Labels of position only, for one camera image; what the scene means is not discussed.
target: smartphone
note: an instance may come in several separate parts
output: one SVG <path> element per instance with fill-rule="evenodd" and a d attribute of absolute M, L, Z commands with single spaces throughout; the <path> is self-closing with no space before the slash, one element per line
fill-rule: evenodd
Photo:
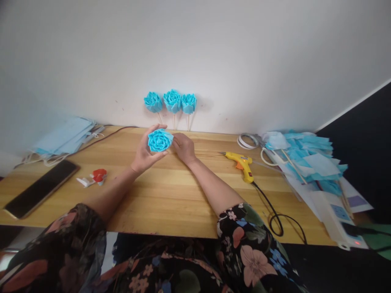
<path fill-rule="evenodd" d="M 4 210 L 16 219 L 27 217 L 79 169 L 79 166 L 70 161 L 61 161 L 25 191 L 11 200 L 4 207 Z"/>

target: wooden desk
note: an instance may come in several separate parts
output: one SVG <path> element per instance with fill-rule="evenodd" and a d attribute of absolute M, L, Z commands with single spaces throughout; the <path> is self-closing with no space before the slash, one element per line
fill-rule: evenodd
<path fill-rule="evenodd" d="M 103 133 L 107 136 L 119 128 L 111 126 Z M 105 168 L 108 171 L 106 183 L 113 180 L 132 162 L 144 131 L 141 128 L 122 129 L 104 141 L 70 156 L 70 161 L 81 166 L 72 178 L 26 219 L 16 221 L 1 210 L 0 224 L 48 226 L 101 188 L 97 184 L 83 188 L 76 177 L 88 177 L 93 170 Z M 251 204 L 266 223 L 265 215 L 271 215 L 270 207 L 265 205 L 266 201 L 260 198 L 252 185 L 242 180 L 242 171 L 235 168 L 236 162 L 219 154 L 220 151 L 230 151 L 260 162 L 260 149 L 242 149 L 236 143 L 236 135 L 197 132 L 185 134 L 194 140 L 197 157 Z M 195 177 L 175 152 L 170 152 L 136 180 L 108 224 L 108 231 L 217 238 L 217 217 Z M 0 206 L 4 207 L 48 170 L 41 162 L 15 169 L 0 182 Z M 301 224 L 309 244 L 335 245 L 323 224 L 305 203 L 298 202 L 279 173 L 256 164 L 251 165 L 251 170 L 255 182 L 266 193 L 276 211 L 293 217 Z M 283 243 L 302 243 L 298 227 L 292 226 L 285 218 L 281 218 L 281 221 L 285 235 L 278 237 L 278 240 Z"/>

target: glue gun trigger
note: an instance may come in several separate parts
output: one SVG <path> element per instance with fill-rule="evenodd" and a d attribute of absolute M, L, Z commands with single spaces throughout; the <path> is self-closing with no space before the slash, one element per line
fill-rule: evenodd
<path fill-rule="evenodd" d="M 238 169 L 240 169 L 240 170 L 244 170 L 244 169 L 243 169 L 243 166 L 242 166 L 241 164 L 239 164 L 239 163 L 236 165 L 236 168 L 238 168 Z"/>

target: yellow hot glue gun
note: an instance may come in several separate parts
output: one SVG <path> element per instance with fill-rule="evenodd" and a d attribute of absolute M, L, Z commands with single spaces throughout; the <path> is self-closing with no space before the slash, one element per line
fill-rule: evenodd
<path fill-rule="evenodd" d="M 244 182 L 252 183 L 254 181 L 253 174 L 251 173 L 249 164 L 253 163 L 252 158 L 245 157 L 243 155 L 239 155 L 236 153 L 230 153 L 230 152 L 220 152 L 230 160 L 234 160 L 237 162 L 236 168 L 243 170 L 244 173 Z"/>

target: blue paper rose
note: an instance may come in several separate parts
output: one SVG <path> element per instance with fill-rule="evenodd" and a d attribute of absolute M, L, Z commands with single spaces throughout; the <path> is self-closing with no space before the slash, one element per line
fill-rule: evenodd
<path fill-rule="evenodd" d="M 160 97 L 155 92 L 149 92 L 148 96 L 144 98 L 145 106 L 152 113 L 158 113 L 163 109 L 163 103 Z"/>
<path fill-rule="evenodd" d="M 151 151 L 162 152 L 170 147 L 174 137 L 164 129 L 158 129 L 148 134 L 148 138 L 148 146 Z"/>
<path fill-rule="evenodd" d="M 177 113 L 180 110 L 180 94 L 176 90 L 170 90 L 163 96 L 167 110 L 172 113 Z"/>
<path fill-rule="evenodd" d="M 181 100 L 182 111 L 185 114 L 193 114 L 197 106 L 197 98 L 194 94 L 186 94 L 182 96 Z"/>

